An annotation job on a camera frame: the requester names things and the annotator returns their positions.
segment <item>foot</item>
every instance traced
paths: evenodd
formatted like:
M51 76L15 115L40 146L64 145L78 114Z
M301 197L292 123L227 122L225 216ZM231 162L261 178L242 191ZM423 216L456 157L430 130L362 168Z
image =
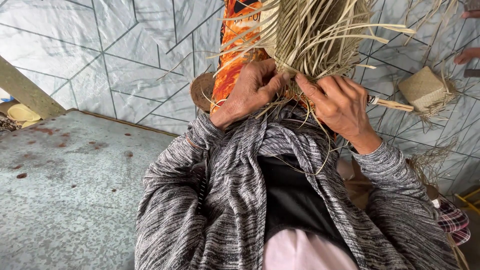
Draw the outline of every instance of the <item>foot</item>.
M480 18L480 11L465 11L462 14L462 18Z
M470 62L472 58L480 58L480 48L468 48L463 50L462 53L455 57L453 62L457 65L463 65Z

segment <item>stain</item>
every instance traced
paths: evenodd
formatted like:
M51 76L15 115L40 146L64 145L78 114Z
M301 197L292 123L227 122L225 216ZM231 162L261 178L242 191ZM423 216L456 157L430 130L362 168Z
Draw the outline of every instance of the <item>stain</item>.
M33 129L35 131L40 131L42 133L48 133L48 135L53 135L53 131L49 128L38 128L38 127L32 127L30 129Z

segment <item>woven straw box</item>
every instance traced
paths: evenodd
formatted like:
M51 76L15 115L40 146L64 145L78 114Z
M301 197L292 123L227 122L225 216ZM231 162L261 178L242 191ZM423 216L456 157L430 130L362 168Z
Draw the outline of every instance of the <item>woven straw box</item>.
M430 105L446 98L447 90L449 90L445 88L443 80L435 75L429 67L422 68L398 84L398 88L418 112L427 111Z

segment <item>wooden beam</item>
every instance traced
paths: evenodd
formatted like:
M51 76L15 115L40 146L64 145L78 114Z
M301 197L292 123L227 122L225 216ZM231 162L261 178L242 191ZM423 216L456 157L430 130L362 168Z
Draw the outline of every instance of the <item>wooden beam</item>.
M30 79L0 56L0 88L36 112L42 119L56 117L65 109Z

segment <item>sleeve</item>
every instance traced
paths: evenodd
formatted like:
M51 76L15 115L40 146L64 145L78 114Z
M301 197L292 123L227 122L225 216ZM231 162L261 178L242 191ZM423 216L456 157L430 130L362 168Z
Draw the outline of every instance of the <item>sleeve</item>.
M458 269L438 212L402 152L382 142L373 153L352 153L374 190L365 209L372 222L415 269Z
M205 160L225 134L206 115L188 125L147 169L137 212L135 269L183 269L201 238L198 185L191 167Z

